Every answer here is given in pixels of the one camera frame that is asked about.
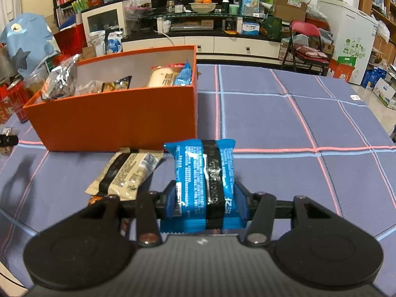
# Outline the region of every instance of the fruit bowl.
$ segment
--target fruit bowl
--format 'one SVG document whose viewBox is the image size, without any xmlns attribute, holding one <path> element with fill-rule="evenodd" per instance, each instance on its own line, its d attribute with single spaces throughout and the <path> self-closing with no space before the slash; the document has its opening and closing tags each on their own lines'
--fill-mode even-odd
<svg viewBox="0 0 396 297">
<path fill-rule="evenodd" d="M 209 13 L 216 7 L 216 3 L 190 3 L 190 5 L 193 11 L 198 13 Z"/>
</svg>

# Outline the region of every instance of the glass shelf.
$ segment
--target glass shelf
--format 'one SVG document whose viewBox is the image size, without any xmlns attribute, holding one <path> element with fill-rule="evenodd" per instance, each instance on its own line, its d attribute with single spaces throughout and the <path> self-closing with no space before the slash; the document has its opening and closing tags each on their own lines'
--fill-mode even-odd
<svg viewBox="0 0 396 297">
<path fill-rule="evenodd" d="M 183 12 L 183 13 L 162 13 L 162 14 L 151 14 L 145 17 L 145 19 L 157 19 L 160 17 L 164 18 L 231 18 L 231 17 L 241 17 L 244 19 L 251 20 L 264 20 L 263 18 L 244 16 L 242 14 L 229 14 L 229 13 L 197 13 L 197 12 Z"/>
</svg>

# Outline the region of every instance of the curtain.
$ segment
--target curtain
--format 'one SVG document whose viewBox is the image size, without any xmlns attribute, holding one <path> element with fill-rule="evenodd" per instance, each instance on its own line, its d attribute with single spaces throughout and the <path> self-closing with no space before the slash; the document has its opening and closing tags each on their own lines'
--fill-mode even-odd
<svg viewBox="0 0 396 297">
<path fill-rule="evenodd" d="M 21 0 L 0 0 L 0 33 L 10 21 L 21 13 Z"/>
</svg>

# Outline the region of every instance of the checkered tablecloth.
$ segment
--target checkered tablecloth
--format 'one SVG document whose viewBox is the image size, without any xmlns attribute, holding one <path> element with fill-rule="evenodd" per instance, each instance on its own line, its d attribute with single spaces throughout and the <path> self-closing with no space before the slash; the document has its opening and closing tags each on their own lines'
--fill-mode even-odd
<svg viewBox="0 0 396 297">
<path fill-rule="evenodd" d="M 236 141 L 234 174 L 250 191 L 291 200 L 304 194 L 381 243 L 375 284 L 396 293 L 396 146 L 345 82 L 258 67 L 199 65 L 198 136 Z M 84 190 L 111 153 L 49 153 L 29 123 L 11 157 L 0 161 L 0 259 L 31 285 L 22 251 L 36 232 L 83 208 Z M 170 122 L 178 126 L 177 116 Z M 144 184 L 174 179 L 173 157 Z M 290 229 L 276 221 L 274 238 Z"/>
</svg>

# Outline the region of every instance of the white drawer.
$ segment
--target white drawer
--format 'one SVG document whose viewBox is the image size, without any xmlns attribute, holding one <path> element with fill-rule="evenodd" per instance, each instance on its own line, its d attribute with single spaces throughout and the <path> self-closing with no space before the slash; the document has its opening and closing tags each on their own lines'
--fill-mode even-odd
<svg viewBox="0 0 396 297">
<path fill-rule="evenodd" d="M 196 45 L 197 53 L 213 53 L 214 37 L 184 37 L 186 45 Z"/>
<path fill-rule="evenodd" d="M 184 37 L 173 37 L 171 38 L 175 45 L 184 45 Z M 138 49 L 156 48 L 172 46 L 173 44 L 168 38 L 154 38 L 135 40 L 122 43 L 122 51 L 131 51 Z"/>
<path fill-rule="evenodd" d="M 214 37 L 214 40 L 214 53 L 260 56 L 275 59 L 279 55 L 279 42 L 237 37 Z"/>
</svg>

